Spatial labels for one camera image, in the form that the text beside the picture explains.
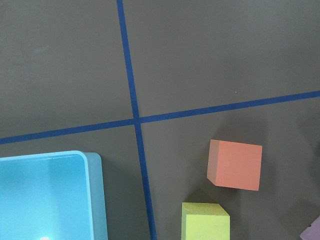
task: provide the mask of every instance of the plastic container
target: plastic container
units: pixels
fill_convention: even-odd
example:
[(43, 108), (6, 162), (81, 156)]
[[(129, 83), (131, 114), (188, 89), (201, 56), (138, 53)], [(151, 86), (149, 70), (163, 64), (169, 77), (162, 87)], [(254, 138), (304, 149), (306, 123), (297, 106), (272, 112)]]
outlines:
[(101, 158), (63, 151), (0, 158), (1, 240), (107, 240)]

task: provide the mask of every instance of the foam block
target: foam block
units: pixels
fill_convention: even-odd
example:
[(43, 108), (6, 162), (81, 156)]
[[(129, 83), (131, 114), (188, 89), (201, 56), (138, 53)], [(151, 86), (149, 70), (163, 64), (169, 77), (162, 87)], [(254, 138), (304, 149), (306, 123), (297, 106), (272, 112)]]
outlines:
[(302, 240), (320, 239), (320, 216), (300, 234)]
[(182, 203), (181, 240), (230, 240), (230, 216), (216, 203)]
[(259, 190), (262, 146), (211, 140), (207, 178), (216, 186)]

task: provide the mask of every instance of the yellow-green foam cube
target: yellow-green foam cube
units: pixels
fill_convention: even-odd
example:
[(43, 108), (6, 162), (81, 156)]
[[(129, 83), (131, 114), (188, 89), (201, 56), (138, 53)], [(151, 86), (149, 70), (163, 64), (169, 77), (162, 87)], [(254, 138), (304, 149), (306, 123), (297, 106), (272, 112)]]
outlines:
[(230, 216), (217, 203), (182, 203), (181, 240), (230, 240)]

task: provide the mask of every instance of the blue painter's tape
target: blue painter's tape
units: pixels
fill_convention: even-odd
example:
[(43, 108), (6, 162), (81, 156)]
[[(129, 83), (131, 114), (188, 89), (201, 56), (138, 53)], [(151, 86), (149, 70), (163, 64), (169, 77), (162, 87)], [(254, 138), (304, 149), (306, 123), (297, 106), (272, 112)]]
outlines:
[(236, 110), (236, 109), (252, 108), (257, 106), (285, 103), (285, 102), (291, 102), (291, 101), (302, 100), (302, 99), (311, 99), (311, 98), (317, 98), (317, 97), (320, 97), (320, 91), (312, 91), (312, 92), (305, 92), (305, 93), (299, 93), (299, 94), (293, 94), (293, 95), (277, 96), (277, 97), (264, 98), (259, 100), (231, 103), (226, 105), (203, 107), (203, 108), (197, 108), (193, 110), (176, 111), (176, 112), (164, 113), (159, 115), (144, 116), (140, 118), (140, 122), (142, 124), (150, 123), (150, 122), (158, 122), (158, 121), (169, 120), (169, 119), (178, 119), (178, 118), (185, 118), (185, 117), (196, 116), (196, 115), (212, 114), (212, 113), (218, 113), (218, 112), (224, 112), (224, 111), (230, 111), (230, 110)]
[(145, 200), (146, 213), (148, 218), (150, 238), (151, 240), (157, 240), (156, 224), (155, 224), (154, 210), (152, 207), (152, 199), (151, 199), (151, 192), (150, 192), (150, 186), (149, 186), (149, 177), (148, 177), (148, 171), (147, 171), (144, 140), (142, 136), (134, 72), (133, 72), (131, 56), (130, 56), (124, 4), (122, 0), (117, 0), (116, 4), (118, 8), (122, 46), (123, 46), (126, 74), (128, 77), (132, 114), (134, 119), (135, 137), (136, 137), (136, 143), (137, 143), (138, 154), (139, 154), (142, 186), (143, 186), (143, 192), (144, 192), (144, 200)]
[(138, 100), (137, 100), (137, 94), (136, 94), (134, 71), (133, 71), (132, 62), (131, 62), (124, 5), (122, 0), (117, 0), (116, 3), (118, 7), (118, 16), (119, 16), (119, 23), (120, 23), (123, 53), (124, 53), (124, 61), (125, 61), (125, 67), (126, 67), (126, 75), (128, 77), (128, 83), (129, 83), (132, 114), (133, 114), (133, 119), (137, 120), (139, 119), (139, 108), (138, 108)]
[(133, 124), (134, 124), (133, 119), (126, 119), (126, 120), (110, 121), (110, 122), (104, 122), (104, 123), (98, 123), (98, 124), (92, 124), (92, 125), (57, 129), (57, 130), (51, 130), (51, 131), (36, 132), (36, 133), (30, 133), (25, 135), (9, 136), (9, 137), (0, 138), (0, 145), (18, 143), (18, 142), (24, 142), (24, 141), (36, 140), (36, 139), (44, 139), (44, 138), (50, 138), (50, 137), (57, 137), (57, 136), (69, 135), (69, 134), (79, 134), (79, 133), (85, 133), (85, 132), (96, 131), (96, 130), (112, 129), (112, 128), (129, 126)]
[(150, 239), (156, 240), (157, 231), (156, 231), (156, 225), (155, 225), (154, 210), (152, 206), (149, 177), (148, 177), (148, 170), (147, 170), (147, 164), (146, 164), (145, 147), (144, 147), (144, 141), (142, 137), (141, 125), (139, 123), (136, 123), (134, 127), (135, 127), (135, 137), (136, 137), (139, 160), (140, 160), (139, 162), (140, 162), (140, 169), (141, 169), (141, 175), (142, 175), (142, 185), (143, 185), (143, 191), (144, 191), (146, 214), (148, 216)]

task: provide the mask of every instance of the gray surface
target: gray surface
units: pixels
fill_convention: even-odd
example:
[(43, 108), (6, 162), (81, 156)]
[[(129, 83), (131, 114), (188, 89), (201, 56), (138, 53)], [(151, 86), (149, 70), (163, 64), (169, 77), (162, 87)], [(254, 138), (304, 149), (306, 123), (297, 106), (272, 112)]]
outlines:
[(136, 146), (135, 130), (126, 126), (0, 145), (0, 157), (67, 150), (99, 153), (109, 239), (146, 240), (149, 229)]
[[(320, 215), (318, 99), (143, 125), (159, 240), (181, 238), (181, 203), (219, 203), (232, 240), (298, 240)], [(259, 191), (207, 180), (210, 139), (263, 146)]]
[(314, 91), (317, 1), (125, 1), (140, 115)]
[(1, 0), (0, 85), (0, 138), (132, 118), (116, 1)]
[[(124, 1), (140, 115), (320, 90), (317, 1)], [(0, 138), (132, 118), (116, 1), (0, 0)], [(320, 99), (142, 126), (159, 240), (181, 202), (232, 240), (292, 240), (320, 215)], [(263, 145), (260, 191), (206, 180), (211, 138)], [(102, 156), (110, 240), (148, 240), (132, 126), (0, 145)]]

